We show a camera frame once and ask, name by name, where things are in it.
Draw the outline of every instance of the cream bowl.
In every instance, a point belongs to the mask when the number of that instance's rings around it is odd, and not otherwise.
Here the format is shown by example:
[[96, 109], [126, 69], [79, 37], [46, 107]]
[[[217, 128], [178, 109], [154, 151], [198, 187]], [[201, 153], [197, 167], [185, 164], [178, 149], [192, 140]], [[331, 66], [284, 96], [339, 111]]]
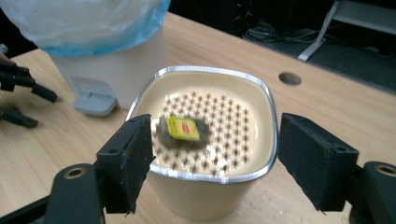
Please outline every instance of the cream bowl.
[[[148, 182], [159, 201], [194, 220], [226, 216], [254, 180], [276, 159], [274, 100], [267, 86], [249, 74], [202, 66], [159, 71], [134, 100], [127, 119], [151, 115], [153, 153]], [[209, 126], [199, 149], [167, 148], [158, 139], [160, 117], [190, 117]]]

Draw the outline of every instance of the bowl rim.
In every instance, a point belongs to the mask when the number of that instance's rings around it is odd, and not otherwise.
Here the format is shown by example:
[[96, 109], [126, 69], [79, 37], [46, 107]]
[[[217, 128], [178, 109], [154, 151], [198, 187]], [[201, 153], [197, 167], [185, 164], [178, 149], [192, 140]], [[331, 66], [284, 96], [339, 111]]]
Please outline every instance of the bowl rim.
[[212, 182], [212, 183], [219, 183], [219, 184], [231, 184], [231, 183], [239, 183], [239, 182], [247, 182], [256, 178], [259, 178], [263, 175], [266, 175], [270, 169], [273, 167], [276, 161], [276, 153], [277, 153], [277, 142], [278, 142], [278, 131], [277, 131], [277, 120], [276, 120], [276, 107], [274, 98], [263, 81], [259, 78], [254, 77], [250, 74], [238, 72], [230, 69], [224, 68], [217, 68], [217, 67], [207, 67], [207, 66], [195, 66], [195, 65], [178, 65], [178, 66], [169, 66], [161, 69], [158, 71], [151, 79], [146, 83], [143, 89], [138, 93], [134, 102], [129, 109], [128, 115], [126, 120], [132, 117], [134, 113], [134, 109], [136, 108], [137, 104], [139, 103], [140, 99], [142, 98], [143, 94], [146, 92], [147, 88], [154, 82], [157, 78], [166, 76], [166, 74], [170, 72], [207, 72], [207, 73], [216, 73], [226, 76], [232, 77], [241, 77], [247, 79], [257, 85], [259, 85], [267, 94], [270, 103], [270, 109], [272, 112], [272, 119], [274, 121], [273, 125], [273, 132], [274, 132], [274, 148], [273, 153], [267, 162], [260, 170], [255, 171], [253, 173], [247, 175], [229, 175], [229, 176], [219, 176], [219, 175], [205, 175], [205, 174], [192, 174], [184, 171], [173, 170], [167, 167], [161, 167], [155, 164], [150, 165], [150, 171], [157, 174], [168, 176], [176, 179], [182, 180], [190, 180], [190, 181], [204, 181], [204, 182]]

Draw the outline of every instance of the black floor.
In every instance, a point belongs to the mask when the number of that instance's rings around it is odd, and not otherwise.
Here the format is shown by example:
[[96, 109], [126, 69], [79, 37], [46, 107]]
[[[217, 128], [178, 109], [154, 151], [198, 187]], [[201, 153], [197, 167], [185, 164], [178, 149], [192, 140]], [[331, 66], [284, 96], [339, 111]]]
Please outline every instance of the black floor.
[[[299, 34], [290, 35], [287, 39], [282, 39], [274, 35], [270, 25], [265, 25], [263, 22], [247, 31], [242, 37], [293, 58], [297, 58], [318, 35], [318, 33], [304, 30], [297, 32]], [[309, 32], [313, 34], [304, 38], [296, 38]], [[388, 50], [384, 53], [380, 52], [383, 50], [378, 49], [377, 46], [367, 45], [370, 42], [354, 45], [350, 39], [345, 42], [338, 37], [342, 39], [343, 36], [328, 36], [328, 40], [311, 56], [307, 63], [382, 91], [396, 94], [396, 53], [393, 48], [386, 48]]]

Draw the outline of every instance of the wooden table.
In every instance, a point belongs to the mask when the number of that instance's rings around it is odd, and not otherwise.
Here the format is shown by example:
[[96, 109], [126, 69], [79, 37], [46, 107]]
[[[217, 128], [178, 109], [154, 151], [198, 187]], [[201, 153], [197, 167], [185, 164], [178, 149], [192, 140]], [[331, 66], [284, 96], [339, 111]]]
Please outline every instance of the wooden table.
[[[320, 70], [306, 63], [169, 14], [164, 23], [168, 65], [203, 65], [259, 77], [270, 88], [279, 117], [283, 112], [312, 119], [358, 149], [367, 161], [396, 163], [396, 96]], [[55, 90], [59, 101], [46, 102], [25, 88], [2, 91], [0, 106], [17, 107], [38, 119], [34, 129], [0, 121], [0, 216], [50, 193], [52, 179], [64, 167], [95, 161], [95, 153], [121, 126], [127, 111], [106, 118], [76, 112], [70, 90], [46, 53], [35, 50], [14, 58], [28, 66], [38, 83]], [[279, 80], [291, 72], [299, 86]], [[317, 212], [277, 161], [255, 182], [239, 207], [212, 223], [347, 223], [343, 213]], [[194, 223], [172, 214], [145, 182], [135, 215], [106, 215], [107, 223]]]

